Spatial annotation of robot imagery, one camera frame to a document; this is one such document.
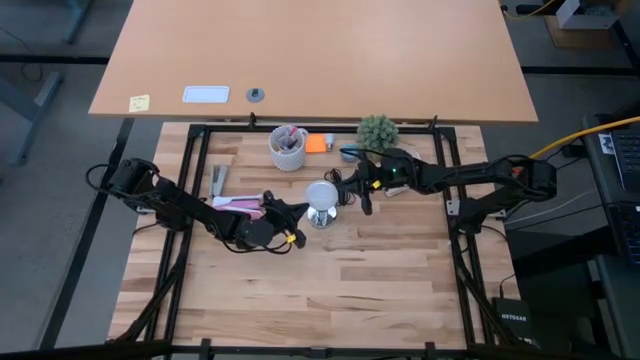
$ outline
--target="sticky note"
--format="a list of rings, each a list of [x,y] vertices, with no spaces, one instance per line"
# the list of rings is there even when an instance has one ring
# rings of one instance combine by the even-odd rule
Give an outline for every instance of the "sticky note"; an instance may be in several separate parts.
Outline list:
[[[149,95],[133,96],[129,99],[129,112],[148,111],[150,102]]]
[[[327,152],[327,144],[324,141],[324,135],[309,135],[305,149],[307,150],[307,153]]]
[[[229,101],[228,86],[187,86],[182,102],[197,104],[224,104]]]

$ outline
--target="yellow cable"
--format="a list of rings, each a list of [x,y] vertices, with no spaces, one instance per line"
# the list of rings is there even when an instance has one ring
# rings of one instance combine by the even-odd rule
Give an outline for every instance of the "yellow cable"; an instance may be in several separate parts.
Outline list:
[[[544,10],[544,9],[548,8],[549,6],[551,6],[551,4],[553,4],[554,2],[556,2],[556,0],[551,0],[551,1],[549,1],[548,3],[546,3],[546,4],[542,5],[542,6],[540,6],[540,8],[539,8],[538,10],[536,10],[536,11],[534,11],[534,12],[532,12],[532,13],[529,13],[529,14],[527,14],[527,15],[523,15],[523,16],[511,16],[511,15],[509,15],[509,13],[508,13],[508,12],[506,12],[506,11],[503,11],[502,13],[504,14],[504,16],[508,17],[508,18],[509,18],[509,19],[511,19],[511,20],[522,20],[522,19],[526,19],[526,18],[528,18],[528,17],[530,17],[530,16],[533,16],[533,15],[535,15],[535,14],[537,14],[537,13],[541,12],[542,10]]]
[[[592,127],[591,129],[586,129],[586,130],[579,131],[579,132],[577,132],[575,134],[571,134],[569,136],[565,136],[562,139],[556,140],[556,141],[552,142],[551,144],[543,147],[540,151],[538,151],[535,154],[531,155],[531,158],[532,159],[536,159],[536,158],[540,157],[540,155],[546,153],[547,151],[549,151],[549,150],[551,150],[551,149],[553,149],[555,147],[564,145],[564,144],[566,144],[568,142],[571,142],[574,139],[577,139],[577,138],[579,138],[581,136],[593,134],[593,133],[598,132],[598,131],[607,130],[607,129],[611,129],[611,128],[614,128],[614,127],[617,127],[617,126],[627,125],[627,124],[630,124],[630,123],[633,123],[633,122],[638,122],[638,121],[640,121],[640,116],[636,116],[636,117],[632,117],[632,118],[629,118],[629,119],[624,119],[624,120],[612,122],[610,124],[600,125],[600,126]]]

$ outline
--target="yellow sticky note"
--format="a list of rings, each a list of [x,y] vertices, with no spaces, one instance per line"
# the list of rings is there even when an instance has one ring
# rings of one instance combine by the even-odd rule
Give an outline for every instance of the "yellow sticky note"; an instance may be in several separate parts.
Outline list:
[[[151,102],[151,96],[133,96],[129,100],[129,112],[148,111],[149,103]]]
[[[307,153],[327,152],[327,144],[324,141],[324,135],[311,134],[307,137],[306,145]]]

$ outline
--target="succulent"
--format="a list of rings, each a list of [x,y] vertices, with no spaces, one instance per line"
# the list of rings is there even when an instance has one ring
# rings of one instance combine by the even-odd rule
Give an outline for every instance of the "succulent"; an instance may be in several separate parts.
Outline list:
[[[398,128],[386,115],[370,115],[358,126],[358,146],[384,152],[398,144]]]

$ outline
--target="pen holder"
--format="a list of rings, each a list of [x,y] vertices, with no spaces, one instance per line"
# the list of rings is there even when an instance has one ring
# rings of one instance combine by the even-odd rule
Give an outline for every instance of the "pen holder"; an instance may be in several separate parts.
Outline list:
[[[283,141],[283,137],[289,136],[289,142]],[[291,125],[280,126],[269,135],[269,150],[273,165],[282,171],[296,171],[304,165],[306,158],[305,145],[309,132],[305,129]],[[288,149],[283,143],[294,143]]]

